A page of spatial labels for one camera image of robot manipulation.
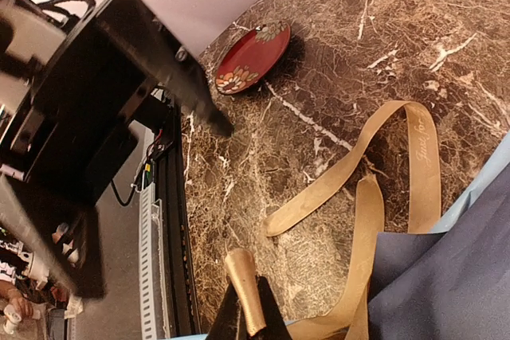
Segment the beige satin ribbon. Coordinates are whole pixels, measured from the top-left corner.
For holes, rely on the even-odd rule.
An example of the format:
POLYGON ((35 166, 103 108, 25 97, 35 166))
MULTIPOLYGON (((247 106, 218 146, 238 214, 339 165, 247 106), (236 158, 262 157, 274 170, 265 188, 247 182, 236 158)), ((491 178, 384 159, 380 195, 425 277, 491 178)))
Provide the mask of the beige satin ribbon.
MULTIPOLYGON (((426 107, 414 101, 393 100, 381 106, 365 123, 351 151, 310 186, 266 217, 262 223, 266 236, 278 236, 316 211, 328 201, 354 173, 381 126, 400 108, 406 111, 410 200, 409 233, 428 232, 441 216, 441 172, 437 132, 426 107)), ((372 274, 377 235, 384 230, 385 208, 376 177, 366 174, 356 186, 355 227, 346 287, 338 303, 325 315, 301 319, 287 326, 281 338, 328 339, 336 334, 343 339, 367 339, 368 290, 372 274)), ((256 276, 253 255, 244 249, 231 251, 225 259, 226 270, 240 303, 238 331, 251 338, 275 337, 270 326, 270 311, 263 306, 261 279, 256 276)))

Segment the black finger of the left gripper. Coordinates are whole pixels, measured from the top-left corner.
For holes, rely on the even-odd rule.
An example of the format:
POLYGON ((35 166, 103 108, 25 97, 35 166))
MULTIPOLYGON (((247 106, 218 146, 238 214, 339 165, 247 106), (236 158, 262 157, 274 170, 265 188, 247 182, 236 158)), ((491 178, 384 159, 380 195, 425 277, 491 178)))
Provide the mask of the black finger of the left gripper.
POLYGON ((99 212, 94 205, 71 201, 38 185, 1 176, 1 224, 39 256, 50 275, 75 295, 102 299, 103 273, 99 212), (78 261, 72 265, 63 244, 52 235, 69 224, 62 240, 74 240, 78 261))

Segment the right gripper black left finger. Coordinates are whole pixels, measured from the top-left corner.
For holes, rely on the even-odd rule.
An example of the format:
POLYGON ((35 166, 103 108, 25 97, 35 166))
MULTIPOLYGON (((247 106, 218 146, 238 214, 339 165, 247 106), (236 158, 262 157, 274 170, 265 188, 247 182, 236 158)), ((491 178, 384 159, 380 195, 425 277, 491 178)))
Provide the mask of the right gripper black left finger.
POLYGON ((237 292, 233 286, 228 286, 207 339, 247 340, 248 338, 245 315, 237 292))

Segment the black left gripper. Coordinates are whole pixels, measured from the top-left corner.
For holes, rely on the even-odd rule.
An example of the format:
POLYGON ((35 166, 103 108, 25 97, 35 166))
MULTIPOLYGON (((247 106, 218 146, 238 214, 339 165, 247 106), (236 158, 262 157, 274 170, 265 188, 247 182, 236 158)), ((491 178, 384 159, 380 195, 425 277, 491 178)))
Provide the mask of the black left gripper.
POLYGON ((64 22, 57 10, 59 0, 1 0, 1 176, 96 203, 137 145, 131 123, 162 133, 157 88, 233 134, 204 68, 143 0, 91 3, 64 22))

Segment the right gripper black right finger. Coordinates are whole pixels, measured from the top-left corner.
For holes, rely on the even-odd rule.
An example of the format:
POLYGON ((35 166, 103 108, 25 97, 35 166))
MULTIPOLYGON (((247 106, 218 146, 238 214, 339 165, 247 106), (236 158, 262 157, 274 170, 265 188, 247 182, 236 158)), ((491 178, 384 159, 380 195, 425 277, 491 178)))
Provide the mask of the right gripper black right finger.
POLYGON ((258 278, 257 288, 266 323, 266 327, 257 332, 257 339, 291 340, 292 338, 284 323, 273 291, 269 286, 269 281, 264 276, 258 278))

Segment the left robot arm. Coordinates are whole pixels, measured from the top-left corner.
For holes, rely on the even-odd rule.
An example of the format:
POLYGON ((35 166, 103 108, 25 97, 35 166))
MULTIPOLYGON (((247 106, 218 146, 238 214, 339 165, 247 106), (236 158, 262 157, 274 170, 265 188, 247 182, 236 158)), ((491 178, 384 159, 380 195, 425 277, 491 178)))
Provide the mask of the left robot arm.
POLYGON ((173 111, 233 125, 206 74, 143 0, 1 0, 1 222, 86 299, 104 296, 97 201, 173 111))

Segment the blue wrapping paper sheet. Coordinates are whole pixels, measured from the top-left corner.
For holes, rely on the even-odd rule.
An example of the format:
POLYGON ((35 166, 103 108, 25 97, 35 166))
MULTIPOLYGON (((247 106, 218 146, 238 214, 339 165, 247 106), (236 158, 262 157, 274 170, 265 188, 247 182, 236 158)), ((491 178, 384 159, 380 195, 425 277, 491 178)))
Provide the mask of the blue wrapping paper sheet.
POLYGON ((506 339, 509 141, 426 234, 355 230, 343 298, 294 339, 506 339))

